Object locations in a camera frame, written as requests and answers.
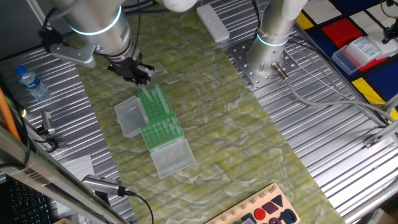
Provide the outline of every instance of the silver cylinder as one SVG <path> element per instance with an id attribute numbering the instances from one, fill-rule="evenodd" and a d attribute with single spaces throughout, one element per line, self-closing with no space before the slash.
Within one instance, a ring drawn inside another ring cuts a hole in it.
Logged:
<path id="1" fill-rule="evenodd" d="M 270 0 L 264 9 L 259 33 L 246 54 L 255 75 L 269 75 L 271 65 L 283 59 L 283 50 L 295 24 L 282 14 L 284 0 Z"/>
<path id="2" fill-rule="evenodd" d="M 129 47 L 131 30 L 120 1 L 51 0 L 60 12 L 77 1 L 83 2 L 64 18 L 85 42 L 97 46 L 96 53 L 117 55 Z"/>

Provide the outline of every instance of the blue bottle cap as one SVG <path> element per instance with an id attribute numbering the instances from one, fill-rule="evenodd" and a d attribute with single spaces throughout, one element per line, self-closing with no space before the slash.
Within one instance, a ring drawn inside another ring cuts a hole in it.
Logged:
<path id="1" fill-rule="evenodd" d="M 25 66 L 20 65 L 20 66 L 18 66 L 18 67 L 15 69 L 15 72 L 16 72 L 18 75 L 25 75 L 25 74 L 27 73 L 27 70 L 26 70 Z"/>

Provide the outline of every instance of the keyboard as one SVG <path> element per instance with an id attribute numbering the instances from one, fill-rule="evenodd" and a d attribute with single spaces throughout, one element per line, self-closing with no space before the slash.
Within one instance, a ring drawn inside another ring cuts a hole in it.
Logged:
<path id="1" fill-rule="evenodd" d="M 1 184 L 0 197 L 5 202 L 1 216 L 7 216 L 6 219 L 10 222 L 15 224 L 52 223 L 49 200 L 42 193 L 7 177 L 7 182 Z"/>

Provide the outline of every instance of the plastic bottle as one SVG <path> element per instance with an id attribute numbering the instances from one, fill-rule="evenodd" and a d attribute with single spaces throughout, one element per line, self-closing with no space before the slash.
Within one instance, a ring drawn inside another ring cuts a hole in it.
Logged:
<path id="1" fill-rule="evenodd" d="M 50 96 L 49 89 L 40 81 L 35 72 L 27 70 L 23 65 L 18 66 L 15 72 L 19 76 L 19 82 L 36 100 L 45 100 Z"/>

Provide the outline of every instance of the yellow stripe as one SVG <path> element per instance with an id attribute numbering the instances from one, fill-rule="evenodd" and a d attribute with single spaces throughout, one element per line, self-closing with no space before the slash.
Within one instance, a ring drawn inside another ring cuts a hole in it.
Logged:
<path id="1" fill-rule="evenodd" d="M 371 102 L 376 104 L 384 104 L 386 103 L 373 89 L 369 84 L 363 79 L 359 78 L 353 81 L 354 86 L 365 96 L 365 98 Z M 398 112 L 396 109 L 392 110 L 391 113 L 392 118 L 398 119 Z"/>
<path id="2" fill-rule="evenodd" d="M 313 24 L 304 16 L 302 12 L 300 12 L 300 15 L 298 15 L 297 23 L 303 29 L 308 29 L 313 27 Z"/>

